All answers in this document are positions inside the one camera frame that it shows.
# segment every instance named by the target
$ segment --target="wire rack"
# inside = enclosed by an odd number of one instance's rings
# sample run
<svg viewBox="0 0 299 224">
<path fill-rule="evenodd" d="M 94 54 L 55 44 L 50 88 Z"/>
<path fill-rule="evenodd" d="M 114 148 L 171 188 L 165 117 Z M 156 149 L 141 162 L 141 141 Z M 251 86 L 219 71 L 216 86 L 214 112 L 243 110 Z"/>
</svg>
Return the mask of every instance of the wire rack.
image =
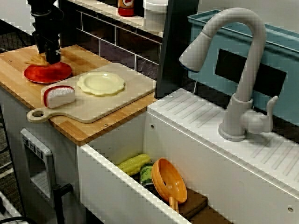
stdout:
<svg viewBox="0 0 299 224">
<path fill-rule="evenodd" d="M 31 35 L 0 20 L 0 53 L 34 45 Z"/>
</svg>

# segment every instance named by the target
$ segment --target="cutting board hole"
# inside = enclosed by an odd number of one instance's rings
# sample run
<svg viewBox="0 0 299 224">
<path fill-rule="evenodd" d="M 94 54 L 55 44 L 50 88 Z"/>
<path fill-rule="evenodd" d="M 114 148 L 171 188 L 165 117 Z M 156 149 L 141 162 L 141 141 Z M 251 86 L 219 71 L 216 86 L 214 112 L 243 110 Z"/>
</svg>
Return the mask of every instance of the cutting board hole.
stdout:
<svg viewBox="0 0 299 224">
<path fill-rule="evenodd" d="M 44 113 L 42 111 L 35 111 L 33 112 L 32 116 L 35 118 L 40 118 L 44 115 Z"/>
</svg>

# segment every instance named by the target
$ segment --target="bamboo countertop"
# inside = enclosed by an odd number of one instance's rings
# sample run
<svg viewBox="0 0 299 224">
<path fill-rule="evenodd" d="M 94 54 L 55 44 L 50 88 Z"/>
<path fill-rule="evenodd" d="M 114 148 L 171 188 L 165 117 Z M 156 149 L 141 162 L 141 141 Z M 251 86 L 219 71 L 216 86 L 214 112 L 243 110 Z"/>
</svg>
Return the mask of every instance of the bamboo countertop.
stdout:
<svg viewBox="0 0 299 224">
<path fill-rule="evenodd" d="M 23 76 L 28 67 L 24 62 L 37 53 L 37 47 L 31 46 L 0 54 L 0 86 L 31 110 L 44 107 L 41 89 L 45 85 L 32 83 Z M 61 61 L 71 66 L 73 76 L 111 63 L 78 45 L 62 49 L 61 54 Z M 52 117 L 49 122 L 76 145 L 82 146 L 145 112 L 155 101 L 154 93 L 151 93 L 90 124 L 65 116 Z"/>
</svg>

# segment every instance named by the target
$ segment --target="light wooden cutting board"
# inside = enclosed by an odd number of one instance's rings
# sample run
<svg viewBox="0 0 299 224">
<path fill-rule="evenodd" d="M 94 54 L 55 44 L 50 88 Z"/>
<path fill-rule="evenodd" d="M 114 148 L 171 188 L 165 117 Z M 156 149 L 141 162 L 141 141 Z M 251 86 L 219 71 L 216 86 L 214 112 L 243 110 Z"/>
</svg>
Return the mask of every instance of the light wooden cutting board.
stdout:
<svg viewBox="0 0 299 224">
<path fill-rule="evenodd" d="M 41 123 L 50 117 L 64 115 L 82 123 L 92 123 L 155 90 L 155 80 L 119 63 L 111 63 L 92 71 L 107 71 L 118 74 L 125 80 L 124 91 L 115 96 L 105 97 L 85 93 L 77 86 L 77 82 L 81 76 L 89 73 L 86 72 L 42 89 L 44 92 L 46 89 L 57 85 L 71 86 L 75 89 L 76 100 L 74 102 L 53 109 L 44 107 L 32 110 L 27 114 L 27 119 L 32 123 Z"/>
</svg>

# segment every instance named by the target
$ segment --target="orange colander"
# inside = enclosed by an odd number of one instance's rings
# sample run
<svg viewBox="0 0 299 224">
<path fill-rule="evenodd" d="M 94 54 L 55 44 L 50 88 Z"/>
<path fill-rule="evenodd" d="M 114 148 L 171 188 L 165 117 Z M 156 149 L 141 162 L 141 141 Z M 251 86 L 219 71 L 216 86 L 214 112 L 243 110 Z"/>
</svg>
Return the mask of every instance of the orange colander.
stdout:
<svg viewBox="0 0 299 224">
<path fill-rule="evenodd" d="M 187 189 L 179 172 L 168 160 L 161 158 L 154 163 L 151 175 L 159 195 L 178 212 L 178 204 L 187 200 Z"/>
</svg>

